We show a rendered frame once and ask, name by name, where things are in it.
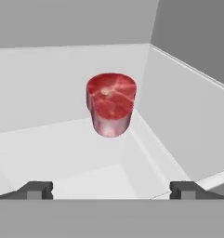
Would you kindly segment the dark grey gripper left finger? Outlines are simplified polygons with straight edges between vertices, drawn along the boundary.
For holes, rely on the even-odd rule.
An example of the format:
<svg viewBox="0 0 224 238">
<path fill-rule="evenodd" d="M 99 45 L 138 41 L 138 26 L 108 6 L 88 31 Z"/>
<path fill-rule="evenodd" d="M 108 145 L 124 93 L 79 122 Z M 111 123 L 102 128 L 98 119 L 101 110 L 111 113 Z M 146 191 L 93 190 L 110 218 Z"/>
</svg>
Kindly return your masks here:
<svg viewBox="0 0 224 238">
<path fill-rule="evenodd" d="M 0 195 L 0 199 L 8 200 L 43 200 L 53 199 L 52 181 L 29 181 L 16 191 Z"/>
</svg>

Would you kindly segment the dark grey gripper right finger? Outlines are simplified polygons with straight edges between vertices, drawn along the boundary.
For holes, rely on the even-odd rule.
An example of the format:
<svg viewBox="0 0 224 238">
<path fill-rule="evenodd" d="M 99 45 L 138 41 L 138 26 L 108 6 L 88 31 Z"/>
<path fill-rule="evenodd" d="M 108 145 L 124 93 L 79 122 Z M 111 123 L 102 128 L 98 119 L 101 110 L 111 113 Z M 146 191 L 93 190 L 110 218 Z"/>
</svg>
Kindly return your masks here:
<svg viewBox="0 0 224 238">
<path fill-rule="evenodd" d="M 170 199 L 177 200 L 216 200 L 224 199 L 224 195 L 215 192 L 208 192 L 193 181 L 171 181 Z"/>
</svg>

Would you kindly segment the white tupperware container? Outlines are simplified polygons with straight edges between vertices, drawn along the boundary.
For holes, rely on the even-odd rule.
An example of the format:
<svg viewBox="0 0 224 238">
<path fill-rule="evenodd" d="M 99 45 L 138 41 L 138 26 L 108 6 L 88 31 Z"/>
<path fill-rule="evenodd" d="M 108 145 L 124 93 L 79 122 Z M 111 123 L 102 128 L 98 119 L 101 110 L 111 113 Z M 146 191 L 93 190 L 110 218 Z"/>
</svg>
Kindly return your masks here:
<svg viewBox="0 0 224 238">
<path fill-rule="evenodd" d="M 86 83 L 137 83 L 131 124 L 106 139 Z M 166 197 L 173 180 L 224 182 L 224 85 L 148 44 L 0 49 L 0 194 L 50 180 L 58 199 Z"/>
</svg>

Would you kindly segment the red raw steak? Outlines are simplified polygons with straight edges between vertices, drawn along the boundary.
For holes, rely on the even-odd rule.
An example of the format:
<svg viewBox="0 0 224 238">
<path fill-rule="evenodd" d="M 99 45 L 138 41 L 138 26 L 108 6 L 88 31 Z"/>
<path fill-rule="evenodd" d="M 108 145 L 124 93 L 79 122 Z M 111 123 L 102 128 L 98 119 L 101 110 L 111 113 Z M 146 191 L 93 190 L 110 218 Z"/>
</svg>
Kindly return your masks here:
<svg viewBox="0 0 224 238">
<path fill-rule="evenodd" d="M 95 131 L 102 137 L 115 138 L 129 127 L 137 85 L 121 73 L 101 73 L 86 84 L 86 106 Z"/>
</svg>

